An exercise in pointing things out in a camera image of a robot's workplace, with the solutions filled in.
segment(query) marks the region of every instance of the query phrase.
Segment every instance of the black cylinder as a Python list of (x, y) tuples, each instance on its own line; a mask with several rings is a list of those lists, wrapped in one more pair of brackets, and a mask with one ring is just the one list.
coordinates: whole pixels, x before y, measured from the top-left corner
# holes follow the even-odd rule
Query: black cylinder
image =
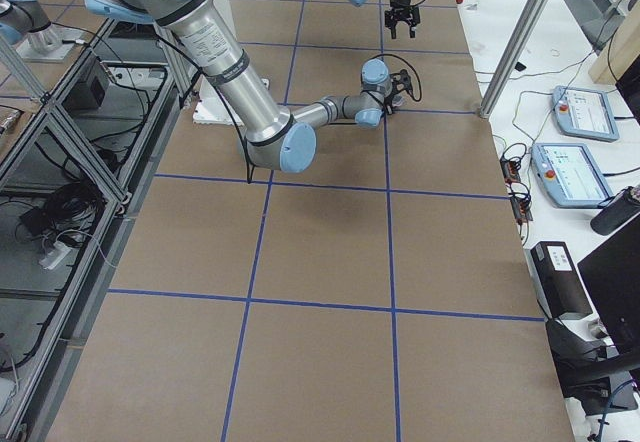
[(609, 235), (638, 212), (640, 202), (632, 196), (632, 188), (627, 187), (591, 219), (591, 228), (600, 235)]

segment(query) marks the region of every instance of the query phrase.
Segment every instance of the black box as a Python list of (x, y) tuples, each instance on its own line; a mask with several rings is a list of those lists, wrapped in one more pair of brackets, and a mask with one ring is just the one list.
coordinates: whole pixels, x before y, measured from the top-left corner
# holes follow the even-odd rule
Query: black box
[(551, 317), (579, 320), (593, 313), (564, 242), (540, 242), (530, 251)]

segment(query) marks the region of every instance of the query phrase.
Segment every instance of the metal rack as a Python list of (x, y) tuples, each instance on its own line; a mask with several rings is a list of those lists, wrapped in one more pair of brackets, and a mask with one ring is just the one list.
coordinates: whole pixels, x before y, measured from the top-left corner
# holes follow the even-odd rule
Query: metal rack
[[(153, 39), (136, 41), (145, 46), (146, 59), (141, 61), (139, 54), (122, 50), (120, 58), (113, 60), (112, 51), (102, 46), (110, 40), (115, 26), (113, 21), (106, 22), (50, 91), (0, 37), (0, 61), (39, 104), (37, 113), (0, 160), (0, 203), (12, 201), (0, 206), (5, 209), (0, 210), (0, 332), (6, 334), (0, 342), (10, 342), (14, 359), (37, 347), (20, 367), (20, 389), (0, 417), (0, 441), (17, 440), (25, 431), (29, 440), (44, 438), (56, 401), (63, 396), (79, 359), (77, 349), (88, 336), (106, 293), (112, 265), (131, 230), (130, 216), (139, 210), (158, 155), (177, 119), (179, 96), (190, 87), (193, 71), (175, 54), (163, 52)], [(136, 72), (142, 88), (133, 78), (134, 90), (126, 88), (126, 80), (120, 86), (110, 85), (99, 109), (71, 115), (63, 108), (63, 101), (96, 57), (116, 71), (130, 67), (126, 70)], [(164, 76), (150, 76), (158, 72)], [(142, 101), (146, 100), (140, 98), (142, 90), (153, 103), (140, 120), (137, 104), (144, 109)], [(92, 142), (104, 135), (114, 152), (127, 155), (116, 171), (107, 166)], [(40, 239), (21, 240), (17, 235), (19, 216), (28, 210), (27, 205), (39, 206), (48, 194), (68, 183), (39, 153), (42, 148), (58, 158), (65, 157), (65, 163), (72, 161), (104, 201), (101, 212), (94, 215), (92, 236), (85, 237), (81, 247), (73, 249), (65, 263), (54, 270), (38, 265)]]

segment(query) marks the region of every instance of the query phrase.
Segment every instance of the blue cable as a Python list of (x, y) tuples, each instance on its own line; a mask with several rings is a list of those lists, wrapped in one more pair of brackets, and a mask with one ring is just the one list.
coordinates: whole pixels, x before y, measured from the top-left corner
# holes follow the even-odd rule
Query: blue cable
[(602, 419), (600, 419), (600, 430), (598, 430), (598, 436), (596, 437), (596, 442), (602, 442), (602, 432), (604, 432), (604, 423), (605, 423), (605, 420), (607, 419), (607, 414), (609, 413), (609, 409), (613, 405), (613, 400), (616, 398), (616, 395), (618, 395), (618, 392), (624, 389), (627, 385), (632, 384), (633, 382), (634, 382), (633, 379), (627, 380), (626, 382), (623, 382), (618, 387), (616, 387), (616, 390), (611, 392), (611, 395), (607, 399), (607, 405), (604, 408), (604, 412), (602, 412)]

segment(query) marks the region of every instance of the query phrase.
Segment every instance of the white table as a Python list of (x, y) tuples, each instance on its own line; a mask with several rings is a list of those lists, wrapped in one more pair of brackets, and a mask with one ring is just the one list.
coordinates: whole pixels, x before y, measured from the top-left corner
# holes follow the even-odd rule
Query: white table
[[(469, 44), (473, 63), (477, 72), (492, 73), (502, 56), (504, 48), (511, 36), (515, 24), (522, 12), (526, 0), (464, 0), (459, 6), (459, 12), (464, 31)], [(552, 92), (558, 85), (568, 85), (594, 88), (604, 91), (615, 89), (610, 85), (594, 84), (588, 70), (596, 60), (591, 45), (584, 37), (580, 27), (571, 15), (564, 0), (549, 0), (533, 34), (528, 41), (520, 62), (527, 68), (513, 78), (526, 74), (558, 71), (570, 64), (586, 60), (581, 66), (568, 68), (560, 74), (548, 74), (535, 77), (524, 77), (510, 80), (507, 84), (490, 122), (493, 133), (504, 138), (507, 144), (522, 142), (531, 146), (531, 140), (515, 129), (511, 121), (514, 117), (518, 98), (522, 91), (532, 90)], [(482, 93), (486, 90), (491, 79), (490, 74), (477, 74)], [(618, 92), (609, 94), (613, 113), (616, 117), (631, 116), (626, 103)], [(539, 133), (537, 142), (582, 142), (587, 144), (600, 169), (607, 172), (622, 172), (640, 166), (640, 126), (635, 120), (617, 121), (620, 140), (607, 143), (578, 139), (562, 135), (555, 124), (553, 115), (548, 117), (544, 127), (545, 117), (551, 109), (550, 96), (524, 94), (521, 99), (516, 124), (533, 137)], [(496, 139), (496, 150), (502, 153), (503, 144)], [(519, 155), (520, 149), (514, 149), (509, 155)], [(533, 247), (541, 240), (562, 240), (566, 242), (571, 257), (577, 263), (594, 248), (600, 245), (606, 237), (596, 234), (589, 226), (589, 221), (597, 214), (597, 210), (577, 210), (555, 208), (546, 193), (541, 188), (533, 170), (527, 171), (529, 157), (523, 161), (522, 178), (528, 184), (532, 194), (532, 214), (534, 221), (529, 224), (529, 237), (525, 249)], [(609, 185), (617, 193), (628, 185), (636, 185), (640, 180), (640, 173), (609, 178)], [(587, 324), (595, 316), (567, 325), (585, 339), (592, 339)], [(593, 428), (597, 427), (597, 418), (590, 417)], [(573, 417), (575, 428), (584, 423), (584, 418)], [(610, 423), (605, 428), (604, 441), (620, 439), (637, 440), (640, 434), (640, 410), (610, 414)]]

